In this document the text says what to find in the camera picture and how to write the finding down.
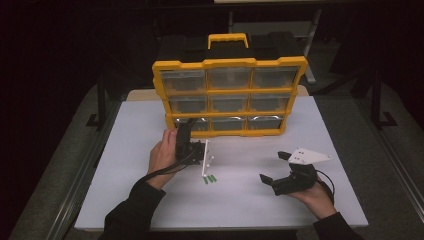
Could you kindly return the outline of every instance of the yellow handle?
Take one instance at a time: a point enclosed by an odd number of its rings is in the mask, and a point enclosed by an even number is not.
[[[244,41],[246,48],[247,44],[246,34],[244,33],[228,33],[228,34],[211,34],[208,38],[208,49],[211,49],[212,42],[229,42],[229,41]]]

